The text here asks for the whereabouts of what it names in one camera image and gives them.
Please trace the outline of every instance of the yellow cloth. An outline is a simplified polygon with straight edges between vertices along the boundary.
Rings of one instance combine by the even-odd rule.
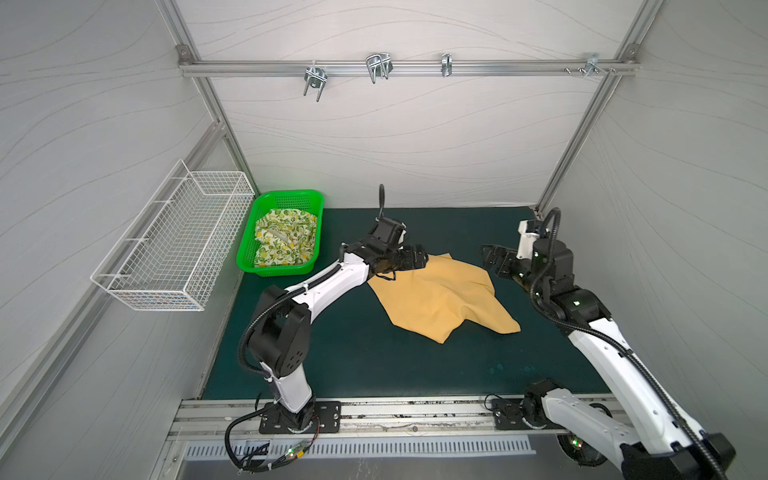
[[[488,272],[453,260],[449,253],[429,256],[425,268],[397,272],[397,280],[373,277],[368,284],[389,319],[400,328],[444,343],[467,319],[498,333],[520,326],[496,300]]]

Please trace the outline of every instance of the wall mount bracket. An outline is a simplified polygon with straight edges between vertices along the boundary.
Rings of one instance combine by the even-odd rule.
[[[639,43],[630,43],[624,49],[624,53],[621,55],[621,61],[623,61],[625,63],[636,63],[637,62],[637,52],[639,50],[640,50],[640,44]]]
[[[322,68],[309,67],[304,72],[304,80],[306,80],[306,84],[304,85],[304,96],[306,97],[306,93],[310,87],[318,88],[319,90],[317,91],[317,98],[315,101],[320,101],[320,95],[323,94],[323,89],[328,81],[326,72]]]
[[[368,68],[373,83],[376,83],[376,76],[389,80],[389,72],[392,71],[392,57],[388,53],[375,53],[366,58],[366,68]]]
[[[176,53],[179,54],[179,65],[192,65],[192,50],[188,45],[176,45]]]
[[[440,60],[441,72],[443,77],[450,77],[453,73],[453,56],[449,53],[442,54]]]

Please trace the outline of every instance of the metal hook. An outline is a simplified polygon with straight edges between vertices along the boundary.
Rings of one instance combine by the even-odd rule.
[[[440,61],[442,66],[442,76],[450,77],[453,73],[453,57],[449,53],[442,54],[442,60]]]
[[[306,97],[306,93],[310,89],[310,86],[312,88],[319,88],[317,91],[317,99],[315,101],[320,101],[320,95],[323,94],[323,89],[328,81],[326,72],[322,68],[309,67],[304,72],[304,80],[306,80],[306,85],[304,85],[304,96]]]
[[[366,58],[366,67],[373,83],[376,83],[377,73],[380,73],[385,80],[389,80],[389,72],[392,71],[392,58],[389,57],[388,53],[375,53]]]

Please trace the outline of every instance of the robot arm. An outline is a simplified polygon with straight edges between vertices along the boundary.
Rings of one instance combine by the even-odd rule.
[[[721,434],[707,434],[634,355],[611,313],[589,290],[574,285],[573,253],[538,220],[522,221],[517,250],[482,248],[484,267],[515,280],[534,307],[560,327],[598,371],[632,421],[623,425],[579,401],[552,380],[534,384],[524,401],[526,421],[548,419],[573,432],[611,461],[625,478],[699,479],[720,473],[735,456]],[[665,403],[662,397],[671,404]],[[701,451],[706,449],[717,472]]]
[[[310,346],[312,322],[328,305],[372,276],[392,280],[399,270],[423,268],[427,254],[421,245],[403,245],[405,224],[382,217],[381,209],[368,235],[351,245],[343,244],[339,260],[312,278],[280,289],[266,288],[259,298],[254,320],[243,334],[238,357],[245,348],[259,360],[260,369],[246,368],[265,376],[279,399],[277,408],[293,431],[301,432],[313,414],[312,389],[304,376],[303,360]]]

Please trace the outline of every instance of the black cable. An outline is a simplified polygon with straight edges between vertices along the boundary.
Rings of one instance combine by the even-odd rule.
[[[552,210],[550,210],[549,213],[547,214],[547,216],[544,218],[544,221],[541,222],[541,225],[538,226],[538,235],[539,235],[540,238],[546,238],[546,236],[547,236],[547,225],[549,224],[549,220],[551,220],[552,217],[554,216],[554,210],[555,210],[554,208]]]
[[[696,447],[696,450],[698,450],[701,453],[701,455],[707,460],[707,463],[709,464],[710,468],[715,473],[715,475],[718,477],[718,479],[727,480],[723,467],[720,466],[720,463],[718,463],[717,460],[714,458],[714,455],[712,455],[712,452],[710,452],[710,450],[705,446],[705,444],[699,439],[699,436],[696,435],[694,430],[690,427],[690,425],[688,425],[687,420],[680,414],[680,412],[677,411],[677,407],[674,405],[674,402],[672,402],[672,399],[669,397],[669,395],[667,395],[664,389],[661,388],[661,385],[650,373],[650,371],[648,371],[648,368],[646,368],[646,366],[643,365],[640,359],[638,359],[635,356],[634,352],[624,348],[624,346],[622,346],[617,340],[613,339],[612,337],[598,330],[584,328],[579,325],[563,322],[562,320],[557,318],[555,314],[548,312],[544,308],[541,308],[541,306],[538,304],[538,301],[536,300],[536,289],[538,288],[538,284],[544,279],[547,272],[552,266],[552,262],[554,258],[554,241],[558,237],[558,229],[560,228],[560,215],[561,215],[560,209],[553,208],[552,210],[549,211],[549,213],[547,214],[547,217],[545,218],[544,223],[541,225],[541,231],[545,232],[546,224],[548,223],[550,217],[552,217],[553,219],[552,229],[548,235],[549,242],[548,242],[548,248],[547,248],[547,263],[544,265],[544,268],[541,269],[541,272],[539,272],[538,275],[531,282],[531,285],[528,288],[528,301],[531,302],[531,305],[534,307],[534,309],[537,312],[539,312],[542,316],[544,316],[544,318],[548,319],[550,322],[554,323],[555,325],[565,329],[577,330],[579,332],[587,333],[588,335],[596,336],[597,338],[613,346],[622,356],[626,357],[632,363],[634,368],[637,369],[637,371],[640,372],[640,374],[645,378],[645,380],[648,382],[648,385],[650,385],[650,387],[659,397],[661,402],[667,408],[667,411],[669,412],[669,414],[672,415],[672,418],[675,419],[675,422],[680,426],[680,428],[685,432],[686,436],[694,444],[694,446]]]
[[[261,394],[256,399],[256,406],[259,405],[259,399],[261,399]],[[267,464],[266,466],[262,466],[264,463],[264,460],[259,460],[256,465],[252,465],[253,463],[253,457],[255,455],[264,455],[269,450],[269,444],[261,445],[254,449],[252,452],[247,453],[243,456],[243,458],[237,458],[235,455],[234,450],[232,449],[232,443],[230,441],[230,436],[232,433],[232,429],[247,420],[251,420],[256,418],[257,416],[261,416],[265,413],[267,413],[270,409],[272,409],[277,404],[277,401],[274,401],[270,405],[264,407],[263,409],[259,410],[257,409],[255,412],[251,412],[247,415],[243,415],[239,417],[238,419],[235,419],[227,426],[227,430],[224,431],[224,449],[227,451],[227,456],[230,458],[231,462],[235,467],[239,470],[242,470],[244,472],[252,472],[252,473],[259,473],[259,472],[268,472],[269,470],[274,470],[275,468],[284,467],[285,465],[288,465],[289,463],[296,460],[296,458],[288,459],[285,455],[281,455],[278,459],[276,459],[274,462],[271,462]],[[306,450],[309,449],[310,446],[315,442],[317,439],[317,436],[320,432],[320,426],[319,421],[317,422],[317,431],[315,432],[314,437],[312,438],[312,443],[310,443],[307,447],[303,449],[303,452],[306,452]]]
[[[511,406],[517,406],[517,405],[518,405],[517,403],[515,403],[515,402],[511,401],[510,399],[505,399],[504,397],[502,397],[502,396],[499,396],[499,395],[496,395],[495,393],[489,393],[489,394],[488,394],[488,395],[486,395],[486,396],[485,396],[485,398],[482,400],[482,407],[483,407],[484,409],[488,410],[489,412],[493,412],[493,409],[490,409],[490,408],[488,408],[488,397],[492,397],[492,396],[496,397],[497,399],[499,399],[499,400],[501,400],[501,401],[503,401],[503,402],[506,402],[506,403],[507,403],[507,405],[511,405]]]
[[[261,393],[259,394],[259,396],[257,396],[257,397],[256,397],[256,407],[258,407],[258,405],[259,405],[259,400],[260,400],[260,399],[261,399]],[[242,423],[242,422],[245,422],[245,421],[247,421],[247,420],[250,420],[250,419],[254,419],[254,418],[256,418],[257,416],[261,416],[261,415],[263,415],[263,414],[264,414],[264,413],[266,413],[266,412],[267,412],[269,409],[271,409],[273,406],[274,406],[274,403],[273,403],[272,405],[270,405],[270,406],[264,407],[264,408],[263,408],[263,409],[261,409],[261,410],[259,410],[258,408],[256,408],[256,410],[255,410],[254,412],[251,412],[251,413],[249,413],[249,414],[247,414],[247,415],[243,415],[243,416],[239,417],[238,419],[235,419],[235,420],[233,420],[233,421],[232,421],[232,423],[230,423],[230,424],[227,426],[227,429],[224,431],[224,449],[225,449],[225,450],[227,450],[227,456],[230,458],[230,460],[232,461],[232,463],[233,463],[233,464],[234,464],[236,467],[238,467],[239,469],[245,469],[245,467],[246,467],[247,465],[245,465],[245,464],[243,463],[243,461],[244,461],[246,458],[248,458],[248,459],[249,459],[249,463],[250,463],[250,458],[251,458],[251,457],[253,457],[253,456],[255,455],[255,453],[254,453],[254,452],[251,452],[251,453],[249,453],[248,455],[245,455],[243,458],[240,458],[240,459],[238,459],[238,458],[235,456],[235,452],[234,452],[234,450],[232,449],[232,444],[230,443],[230,434],[232,433],[232,429],[233,429],[233,428],[235,428],[235,426],[236,426],[236,425],[238,425],[238,424],[240,424],[240,423]]]
[[[376,221],[384,215],[384,184],[379,184],[379,216],[376,217]]]
[[[243,332],[243,335],[240,337],[240,341],[237,344],[237,363],[242,367],[243,369],[247,370],[251,373],[256,373],[258,375],[269,377],[270,374],[263,371],[262,369],[255,367],[248,363],[248,359],[245,358],[245,349],[248,345],[248,340],[250,339],[250,336],[253,335],[253,331],[256,329],[256,325],[262,320],[267,318],[272,312],[277,310],[281,305],[283,305],[288,300],[291,300],[295,296],[299,296],[302,293],[305,293],[307,290],[311,290],[315,286],[320,285],[322,282],[325,282],[328,280],[331,276],[333,276],[336,272],[341,270],[341,265],[336,265],[333,267],[328,273],[321,276],[317,280],[314,280],[310,282],[309,288],[300,287],[292,292],[288,292],[285,295],[281,296],[277,300],[275,300],[271,305],[269,305],[262,313],[259,313],[250,323],[248,328],[245,329]]]

